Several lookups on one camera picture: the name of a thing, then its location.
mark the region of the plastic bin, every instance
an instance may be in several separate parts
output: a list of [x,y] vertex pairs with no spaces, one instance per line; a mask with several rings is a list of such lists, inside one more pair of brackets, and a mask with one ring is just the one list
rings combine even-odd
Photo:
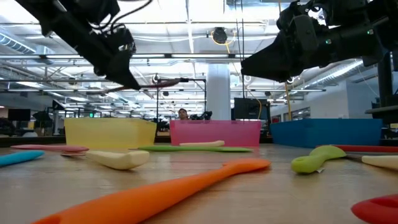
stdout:
[[172,145],[225,141],[229,147],[259,147],[261,121],[171,121]]
[[151,146],[156,124],[136,118],[67,118],[68,145],[89,149],[135,149]]
[[303,119],[271,124],[271,133],[275,144],[286,146],[378,146],[381,128],[381,119]]

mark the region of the table surface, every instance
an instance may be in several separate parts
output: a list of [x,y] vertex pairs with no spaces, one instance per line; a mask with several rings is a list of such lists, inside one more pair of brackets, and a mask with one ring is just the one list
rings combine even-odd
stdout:
[[[0,154],[14,151],[3,148]],[[36,161],[0,168],[0,219],[30,223],[87,200],[217,169],[241,157],[266,158],[272,167],[230,177],[145,223],[363,223],[351,213],[353,204],[397,193],[396,171],[345,159],[326,162],[321,174],[292,172],[291,160],[309,152],[273,144],[253,153],[154,152],[148,163],[127,171],[46,152]]]

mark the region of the person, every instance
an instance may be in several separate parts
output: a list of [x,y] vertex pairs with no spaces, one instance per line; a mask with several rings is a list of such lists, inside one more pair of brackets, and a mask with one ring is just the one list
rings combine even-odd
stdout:
[[180,118],[180,120],[189,120],[189,117],[188,117],[188,113],[187,113],[187,111],[186,111],[186,109],[184,109],[184,108],[181,108],[179,111],[178,111],[178,117]]

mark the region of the yellow bin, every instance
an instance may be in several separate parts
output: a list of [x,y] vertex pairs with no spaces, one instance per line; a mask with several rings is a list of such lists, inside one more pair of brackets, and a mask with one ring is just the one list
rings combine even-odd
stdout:
[[154,145],[156,124],[137,118],[67,118],[65,132],[71,146],[136,149]]

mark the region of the pink bin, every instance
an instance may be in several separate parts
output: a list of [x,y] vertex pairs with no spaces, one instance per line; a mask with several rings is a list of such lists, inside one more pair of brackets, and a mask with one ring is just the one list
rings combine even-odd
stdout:
[[259,147],[261,121],[171,121],[172,145],[225,141],[229,147]]

